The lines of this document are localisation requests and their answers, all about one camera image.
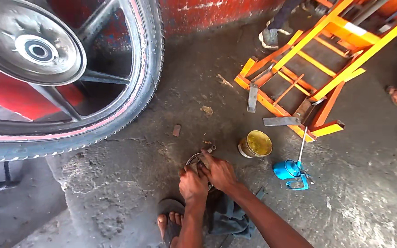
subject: orange metal stand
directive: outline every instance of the orange metal stand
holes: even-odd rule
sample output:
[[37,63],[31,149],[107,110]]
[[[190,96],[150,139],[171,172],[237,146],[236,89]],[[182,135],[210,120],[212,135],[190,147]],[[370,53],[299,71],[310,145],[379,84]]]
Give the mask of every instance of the orange metal stand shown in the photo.
[[[286,45],[273,52],[266,58],[260,61],[257,61],[255,58],[249,59],[241,70],[240,74],[235,78],[235,82],[237,82],[241,87],[249,90],[249,84],[251,81],[246,77],[257,73],[265,65],[272,63],[267,70],[260,73],[252,81],[254,81],[259,87],[257,100],[278,117],[295,116],[301,118],[302,116],[309,116],[314,109],[312,104],[315,105],[322,101],[322,106],[315,114],[311,123],[306,124],[304,121],[302,121],[302,123],[309,127],[306,136],[307,142],[315,141],[317,137],[338,132],[344,129],[344,124],[341,123],[341,121],[332,121],[325,124],[327,116],[330,113],[330,110],[332,110],[339,92],[341,91],[345,82],[365,72],[363,68],[360,68],[364,62],[366,62],[397,36],[397,25],[386,32],[383,37],[378,37],[377,35],[367,32],[366,30],[339,17],[339,14],[353,1],[354,0],[340,1],[332,9],[330,14],[323,16],[311,30],[305,33],[302,31],[297,31]],[[337,48],[330,42],[321,38],[321,35],[327,38],[339,37],[340,41],[337,43],[343,46],[344,49]],[[301,48],[303,48],[312,39],[316,40],[342,57],[349,59],[348,64],[339,72],[334,72],[327,66],[321,64],[308,54],[301,51]],[[281,59],[276,60],[279,55],[286,51],[288,51],[287,54],[285,54]],[[299,55],[303,59],[306,59],[309,63],[332,77],[332,79],[320,89],[316,89],[315,87],[311,86],[309,83],[303,80],[304,74],[297,76],[295,73],[285,67],[285,64],[288,63],[289,60],[295,55]],[[274,101],[263,91],[261,91],[260,87],[262,87],[276,74],[288,81],[291,86],[276,101]],[[280,101],[292,87],[299,89],[307,96],[306,100],[300,105],[294,114],[288,113],[277,104],[278,101]],[[289,127],[300,137],[303,137],[305,130],[304,125],[291,125]]]

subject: hand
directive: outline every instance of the hand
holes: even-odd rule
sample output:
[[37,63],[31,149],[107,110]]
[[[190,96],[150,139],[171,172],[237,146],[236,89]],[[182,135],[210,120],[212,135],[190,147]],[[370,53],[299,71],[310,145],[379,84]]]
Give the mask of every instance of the hand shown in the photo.
[[226,193],[228,189],[237,184],[234,167],[228,161],[214,158],[205,149],[201,149],[201,152],[207,161],[207,165],[209,165],[209,169],[206,166],[202,166],[201,170],[214,187]]
[[194,172],[190,166],[185,166],[179,171],[179,189],[185,199],[186,205],[188,203],[206,204],[206,198],[208,196],[208,178],[203,171],[197,168],[198,175]]

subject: sneaker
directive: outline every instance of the sneaker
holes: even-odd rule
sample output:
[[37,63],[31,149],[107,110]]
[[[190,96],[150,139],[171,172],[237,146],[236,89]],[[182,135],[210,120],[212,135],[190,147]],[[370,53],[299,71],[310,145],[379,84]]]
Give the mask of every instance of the sneaker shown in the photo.
[[[273,21],[273,18],[266,23],[266,27],[268,27],[270,22],[272,22],[272,21]],[[293,33],[293,29],[289,26],[288,21],[286,21],[278,31],[285,35],[291,35]]]
[[265,28],[259,35],[258,39],[264,48],[277,50],[278,49],[278,30]]

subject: red painted wall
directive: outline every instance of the red painted wall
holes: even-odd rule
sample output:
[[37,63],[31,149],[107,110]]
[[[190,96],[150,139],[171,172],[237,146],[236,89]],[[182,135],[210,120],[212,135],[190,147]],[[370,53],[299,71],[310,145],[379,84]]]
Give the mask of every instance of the red painted wall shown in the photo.
[[261,11],[284,0],[160,0],[166,37],[202,31]]

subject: bare toes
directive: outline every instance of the bare toes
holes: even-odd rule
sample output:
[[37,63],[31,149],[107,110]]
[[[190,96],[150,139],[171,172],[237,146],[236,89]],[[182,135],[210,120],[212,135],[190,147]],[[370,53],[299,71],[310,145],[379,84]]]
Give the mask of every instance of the bare toes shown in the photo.
[[160,229],[160,235],[163,237],[165,236],[166,225],[168,224],[168,218],[165,214],[161,214],[157,217],[157,226]]
[[182,222],[180,221],[180,214],[179,213],[176,213],[176,223],[178,225],[182,225]]
[[174,212],[169,213],[169,220],[172,222],[176,222],[176,214]]

